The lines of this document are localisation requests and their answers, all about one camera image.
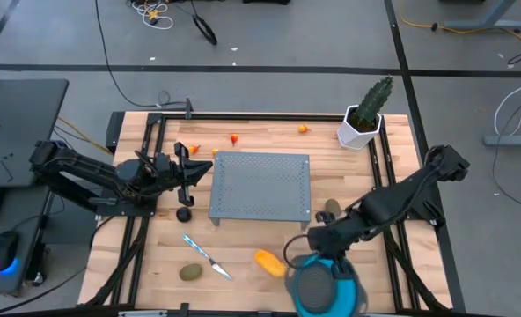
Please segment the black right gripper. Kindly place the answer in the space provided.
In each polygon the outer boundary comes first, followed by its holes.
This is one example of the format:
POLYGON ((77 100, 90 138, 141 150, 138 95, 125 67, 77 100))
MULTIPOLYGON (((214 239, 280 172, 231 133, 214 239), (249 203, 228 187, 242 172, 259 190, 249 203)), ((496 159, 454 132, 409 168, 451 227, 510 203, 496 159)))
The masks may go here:
POLYGON ((357 243, 365 235, 366 223, 356 213, 348 213, 337 219, 331 212, 319 211, 315 219, 323 225, 308 230, 309 248, 323 258, 334 260, 331 266, 334 276, 352 276, 352 264, 342 257, 351 244, 357 243))

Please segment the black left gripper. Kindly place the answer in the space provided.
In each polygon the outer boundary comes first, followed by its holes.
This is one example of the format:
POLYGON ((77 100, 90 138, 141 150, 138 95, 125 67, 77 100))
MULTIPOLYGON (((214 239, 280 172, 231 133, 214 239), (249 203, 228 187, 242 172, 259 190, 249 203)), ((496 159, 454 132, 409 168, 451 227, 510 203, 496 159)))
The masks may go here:
POLYGON ((213 166, 211 161, 189 160, 188 148, 181 142, 174 144, 174 154, 178 158, 175 162, 169 155, 158 152, 155 157, 157 168, 157 184, 162 191, 173 191, 179 187, 179 202, 187 207, 194 206, 194 198, 190 194, 189 187, 196 187, 198 182, 213 166))

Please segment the blue grey collapsible bowl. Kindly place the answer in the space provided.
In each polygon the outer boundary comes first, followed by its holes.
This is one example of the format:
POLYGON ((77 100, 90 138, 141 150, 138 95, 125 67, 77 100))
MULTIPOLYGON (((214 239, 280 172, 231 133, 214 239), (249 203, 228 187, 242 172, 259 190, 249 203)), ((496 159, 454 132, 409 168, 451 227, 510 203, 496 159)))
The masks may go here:
POLYGON ((292 260, 284 284, 300 317, 357 317, 368 305, 357 273, 334 276, 332 260, 315 254, 292 260))

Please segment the grey perforated metal stand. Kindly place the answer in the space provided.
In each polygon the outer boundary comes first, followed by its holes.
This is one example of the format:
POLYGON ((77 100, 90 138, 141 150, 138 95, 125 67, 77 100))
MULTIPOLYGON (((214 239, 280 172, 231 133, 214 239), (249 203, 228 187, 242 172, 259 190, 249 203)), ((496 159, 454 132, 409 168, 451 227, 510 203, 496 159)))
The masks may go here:
POLYGON ((220 151, 215 158, 209 219, 311 223, 307 154, 220 151))

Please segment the white plant pot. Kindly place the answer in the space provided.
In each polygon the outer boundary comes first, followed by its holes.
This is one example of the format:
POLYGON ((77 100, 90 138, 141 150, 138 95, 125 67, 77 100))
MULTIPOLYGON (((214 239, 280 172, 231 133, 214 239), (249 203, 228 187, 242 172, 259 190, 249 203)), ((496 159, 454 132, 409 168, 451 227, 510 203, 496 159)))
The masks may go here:
POLYGON ((369 141, 378 135, 382 128, 383 115, 377 114, 374 122, 374 127, 367 132, 362 132, 353 128, 349 121, 349 115, 354 110, 357 110, 358 105, 351 105, 347 107, 347 111, 342 119, 340 127, 337 129, 337 138, 342 148, 358 151, 361 150, 369 141))

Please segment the green cactus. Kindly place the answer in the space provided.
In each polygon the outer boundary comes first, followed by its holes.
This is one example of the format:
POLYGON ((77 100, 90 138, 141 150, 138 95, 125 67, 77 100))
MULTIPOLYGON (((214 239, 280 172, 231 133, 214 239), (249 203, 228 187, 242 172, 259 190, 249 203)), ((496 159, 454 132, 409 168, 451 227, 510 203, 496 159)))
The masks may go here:
POLYGON ((371 124, 393 90, 393 77, 380 79, 363 97, 356 110, 356 122, 371 124))

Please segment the black desk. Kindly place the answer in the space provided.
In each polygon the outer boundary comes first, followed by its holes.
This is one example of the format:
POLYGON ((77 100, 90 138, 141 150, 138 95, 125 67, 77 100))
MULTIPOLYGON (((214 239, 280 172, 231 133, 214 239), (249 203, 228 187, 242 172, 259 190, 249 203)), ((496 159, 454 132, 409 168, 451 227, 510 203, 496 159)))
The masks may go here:
POLYGON ((29 158, 39 141, 48 140, 69 87, 66 79, 0 79, 0 159, 9 153, 7 166, 0 163, 0 233, 19 234, 14 263, 0 272, 0 294, 16 294, 39 236, 40 223, 50 203, 48 187, 38 185, 30 171, 29 158))

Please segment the black hex key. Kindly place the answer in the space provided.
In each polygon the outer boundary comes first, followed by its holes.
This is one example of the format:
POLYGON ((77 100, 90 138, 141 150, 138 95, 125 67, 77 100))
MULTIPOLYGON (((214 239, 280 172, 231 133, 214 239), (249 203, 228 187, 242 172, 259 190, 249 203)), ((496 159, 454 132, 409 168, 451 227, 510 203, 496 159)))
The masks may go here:
POLYGON ((13 156, 14 156, 13 153, 9 153, 9 154, 7 154, 7 155, 5 155, 5 156, 2 156, 2 158, 0 159, 0 163, 1 163, 2 167, 3 167, 3 169, 5 170, 5 172, 6 172, 7 175, 8 175, 8 179, 7 179, 6 182, 11 182, 11 181, 13 181, 13 179, 14 179, 13 174, 12 174, 12 172, 11 172, 11 169, 10 169, 10 168, 7 166, 7 164, 6 164, 6 163, 7 163, 6 161, 7 161, 8 159, 13 158, 13 156))

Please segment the black computer mouse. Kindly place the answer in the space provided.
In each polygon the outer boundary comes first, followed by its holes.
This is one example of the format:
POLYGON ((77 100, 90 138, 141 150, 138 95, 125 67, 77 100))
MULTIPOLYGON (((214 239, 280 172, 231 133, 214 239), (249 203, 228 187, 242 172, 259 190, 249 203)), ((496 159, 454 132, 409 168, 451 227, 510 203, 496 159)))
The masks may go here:
POLYGON ((8 269, 17 255, 19 234, 15 231, 0 233, 0 272, 8 269))

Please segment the grey desk foot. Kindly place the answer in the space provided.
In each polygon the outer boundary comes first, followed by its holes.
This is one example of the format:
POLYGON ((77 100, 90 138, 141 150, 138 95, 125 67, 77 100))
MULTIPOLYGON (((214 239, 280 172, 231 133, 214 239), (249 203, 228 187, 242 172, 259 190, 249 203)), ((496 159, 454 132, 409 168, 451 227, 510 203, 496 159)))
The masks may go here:
POLYGON ((521 147, 521 135, 485 136, 483 137, 483 143, 486 146, 521 147))

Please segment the grey desk leg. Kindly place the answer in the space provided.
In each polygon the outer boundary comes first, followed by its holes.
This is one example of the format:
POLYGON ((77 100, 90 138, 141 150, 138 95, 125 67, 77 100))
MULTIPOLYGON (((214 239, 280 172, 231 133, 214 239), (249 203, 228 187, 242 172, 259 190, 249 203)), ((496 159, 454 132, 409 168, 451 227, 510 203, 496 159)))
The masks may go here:
POLYGON ((483 18, 445 21, 444 27, 456 31, 495 28, 512 32, 521 32, 521 21, 503 19, 503 15, 516 1, 517 0, 496 0, 494 6, 483 18))

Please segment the black aluminium table frame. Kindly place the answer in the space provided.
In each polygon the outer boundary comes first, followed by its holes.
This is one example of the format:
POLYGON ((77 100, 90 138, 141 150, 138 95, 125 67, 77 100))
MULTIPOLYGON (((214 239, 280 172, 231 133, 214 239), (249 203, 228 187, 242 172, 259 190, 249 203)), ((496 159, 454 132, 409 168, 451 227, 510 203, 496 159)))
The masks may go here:
MULTIPOLYGON (((368 147, 360 151, 342 149, 336 130, 343 114, 194 114, 192 120, 179 119, 173 114, 165 124, 164 150, 172 153, 175 142, 185 146, 200 145, 192 159, 212 160, 212 149, 307 154, 310 158, 312 211, 322 210, 328 198, 336 199, 341 207, 355 201, 374 187, 372 167, 378 163, 380 177, 387 186, 386 172, 393 167, 395 179, 402 180, 419 168, 420 160, 405 115, 384 116, 387 150, 381 139, 375 138, 376 154, 368 147), (306 125, 310 131, 299 133, 306 125), (230 135, 238 135, 232 145, 230 135)), ((114 163, 135 157, 143 142, 148 114, 127 112, 119 136, 114 163)), ((192 311, 229 311, 272 313, 292 312, 294 309, 283 280, 270 276, 253 255, 259 249, 277 254, 282 259, 286 241, 301 233, 300 224, 254 220, 221 220, 214 226, 209 220, 209 199, 214 169, 202 178, 197 188, 193 217, 182 224, 175 218, 180 207, 175 192, 166 192, 158 200, 158 212, 150 220, 144 249, 143 264, 136 294, 136 308, 179 310, 188 303, 192 311), (206 259, 183 242, 188 234, 232 276, 228 281, 216 273, 206 259), (192 282, 179 278, 180 269, 200 263, 203 273, 192 282)), ((117 217, 104 225, 96 235, 88 260, 78 303, 85 303, 111 275, 118 262, 127 219, 117 217)), ((435 294, 438 301, 456 308, 456 299, 449 291, 437 231, 432 225, 418 220, 405 223, 407 242, 415 270, 435 294)), ((371 312, 394 312, 392 279, 389 275, 385 245, 381 236, 370 242, 357 243, 347 253, 353 262, 362 285, 369 296, 371 312)))

